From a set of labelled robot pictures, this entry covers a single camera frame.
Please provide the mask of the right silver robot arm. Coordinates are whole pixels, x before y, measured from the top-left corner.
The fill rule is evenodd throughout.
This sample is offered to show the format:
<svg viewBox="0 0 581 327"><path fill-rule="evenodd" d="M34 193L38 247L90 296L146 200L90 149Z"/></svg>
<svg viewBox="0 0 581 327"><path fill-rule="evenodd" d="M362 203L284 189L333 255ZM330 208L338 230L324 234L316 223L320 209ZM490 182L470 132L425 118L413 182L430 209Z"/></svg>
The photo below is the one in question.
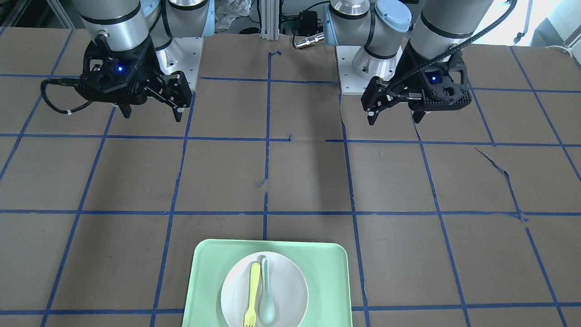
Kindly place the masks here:
<svg viewBox="0 0 581 327"><path fill-rule="evenodd" d="M191 106L192 56L178 40L215 31L213 0L75 0L91 41L75 90L83 99L110 102L125 118L133 105L157 99L174 119Z"/></svg>

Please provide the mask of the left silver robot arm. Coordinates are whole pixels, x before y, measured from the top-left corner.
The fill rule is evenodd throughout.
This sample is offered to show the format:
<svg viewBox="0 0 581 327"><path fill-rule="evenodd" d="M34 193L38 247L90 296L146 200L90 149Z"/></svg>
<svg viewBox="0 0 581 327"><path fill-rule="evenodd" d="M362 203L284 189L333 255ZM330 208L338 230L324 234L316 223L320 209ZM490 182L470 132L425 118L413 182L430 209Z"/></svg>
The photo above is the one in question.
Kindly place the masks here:
<svg viewBox="0 0 581 327"><path fill-rule="evenodd" d="M428 112L471 104L462 48L473 42L491 5L491 0L422 0L413 13L400 0L330 1L325 40L359 48L352 66L367 81L361 104L369 124L400 102L407 103L416 124Z"/></svg>

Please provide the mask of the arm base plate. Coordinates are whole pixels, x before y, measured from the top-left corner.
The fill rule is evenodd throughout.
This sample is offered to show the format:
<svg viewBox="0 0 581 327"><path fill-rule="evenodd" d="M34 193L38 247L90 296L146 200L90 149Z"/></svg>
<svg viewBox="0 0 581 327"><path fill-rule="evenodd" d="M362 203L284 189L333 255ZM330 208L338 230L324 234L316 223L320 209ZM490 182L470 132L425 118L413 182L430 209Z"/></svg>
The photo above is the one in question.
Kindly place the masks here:
<svg viewBox="0 0 581 327"><path fill-rule="evenodd" d="M390 80L402 54L401 47L390 59L374 58L362 46L336 46L335 49L343 95L363 95L374 76Z"/></svg>
<svg viewBox="0 0 581 327"><path fill-rule="evenodd" d="M156 52L162 72L166 75L183 72L191 91L197 88L203 38L173 39L169 46Z"/></svg>

